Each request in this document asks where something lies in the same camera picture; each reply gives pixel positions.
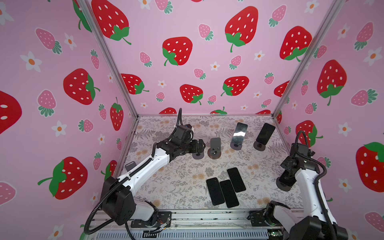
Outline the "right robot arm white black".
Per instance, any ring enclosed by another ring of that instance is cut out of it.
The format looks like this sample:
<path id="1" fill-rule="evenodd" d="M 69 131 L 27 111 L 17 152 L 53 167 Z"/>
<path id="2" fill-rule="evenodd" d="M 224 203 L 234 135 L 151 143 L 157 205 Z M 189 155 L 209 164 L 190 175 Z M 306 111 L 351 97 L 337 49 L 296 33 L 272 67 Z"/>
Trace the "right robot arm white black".
<path id="1" fill-rule="evenodd" d="M 277 185 L 281 190 L 289 188 L 282 180 L 299 185 L 305 216 L 300 220 L 288 206 L 271 201 L 264 213 L 265 222 L 270 226 L 281 224 L 288 232 L 288 240 L 347 240 L 347 230 L 337 224 L 321 186 L 326 167 L 298 152 L 291 153 L 282 167 L 285 171 Z"/>

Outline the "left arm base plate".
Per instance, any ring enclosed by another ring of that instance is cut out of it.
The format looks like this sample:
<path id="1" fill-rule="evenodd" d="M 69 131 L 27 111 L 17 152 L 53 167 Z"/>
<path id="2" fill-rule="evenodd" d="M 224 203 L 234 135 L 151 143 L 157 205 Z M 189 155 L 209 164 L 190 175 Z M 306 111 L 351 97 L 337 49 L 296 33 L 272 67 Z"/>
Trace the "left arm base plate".
<path id="1" fill-rule="evenodd" d="M 142 221 L 142 220 L 132 220 L 131 228 L 168 228 L 171 226 L 172 222 L 172 212 L 169 211 L 160 211 L 158 215 L 154 217 L 154 220 Z"/>

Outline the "reflective phone blue edge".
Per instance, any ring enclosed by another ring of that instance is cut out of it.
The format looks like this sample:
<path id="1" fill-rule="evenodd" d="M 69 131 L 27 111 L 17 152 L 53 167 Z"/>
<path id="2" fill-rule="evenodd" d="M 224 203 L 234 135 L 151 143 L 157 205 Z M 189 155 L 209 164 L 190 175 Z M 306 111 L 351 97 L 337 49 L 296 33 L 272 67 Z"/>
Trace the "reflective phone blue edge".
<path id="1" fill-rule="evenodd" d="M 247 124 L 244 124 L 241 122 L 237 123 L 236 128 L 235 128 L 235 132 L 234 132 L 233 138 L 232 138 L 232 143 L 234 145 L 242 145 L 243 144 L 247 129 L 248 129 Z"/>

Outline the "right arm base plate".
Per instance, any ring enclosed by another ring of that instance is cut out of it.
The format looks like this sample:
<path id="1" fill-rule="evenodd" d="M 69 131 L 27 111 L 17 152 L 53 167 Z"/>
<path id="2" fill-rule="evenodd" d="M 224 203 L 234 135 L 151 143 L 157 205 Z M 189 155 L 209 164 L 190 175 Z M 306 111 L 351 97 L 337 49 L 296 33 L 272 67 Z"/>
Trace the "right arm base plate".
<path id="1" fill-rule="evenodd" d="M 265 218 L 265 209 L 250 211 L 247 220 L 251 222 L 252 227 L 272 227 Z"/>

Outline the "black phone wood stand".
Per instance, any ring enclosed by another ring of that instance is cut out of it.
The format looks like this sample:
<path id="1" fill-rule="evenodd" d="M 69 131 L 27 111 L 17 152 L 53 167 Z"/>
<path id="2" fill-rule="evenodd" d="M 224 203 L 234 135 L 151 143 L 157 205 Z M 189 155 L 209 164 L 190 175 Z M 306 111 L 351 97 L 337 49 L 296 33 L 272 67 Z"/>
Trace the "black phone wood stand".
<path id="1" fill-rule="evenodd" d="M 230 180 L 221 181 L 220 187 L 227 207 L 233 208 L 239 206 L 239 201 L 233 188 L 232 182 Z"/>

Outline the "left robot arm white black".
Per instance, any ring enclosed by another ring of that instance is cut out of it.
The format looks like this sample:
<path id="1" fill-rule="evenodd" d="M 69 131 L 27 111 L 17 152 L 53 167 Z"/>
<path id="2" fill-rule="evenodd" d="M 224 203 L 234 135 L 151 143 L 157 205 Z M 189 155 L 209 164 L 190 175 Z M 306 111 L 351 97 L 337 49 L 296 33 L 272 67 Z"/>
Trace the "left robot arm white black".
<path id="1" fill-rule="evenodd" d="M 172 160 L 185 154 L 201 154 L 205 147 L 203 140 L 177 140 L 175 143 L 163 140 L 155 143 L 153 152 L 143 162 L 118 178 L 109 177 L 104 182 L 102 195 L 110 195 L 103 201 L 101 209 L 119 226 L 132 220 L 154 225 L 158 208 L 148 201 L 137 202 L 134 196 L 152 175 Z"/>

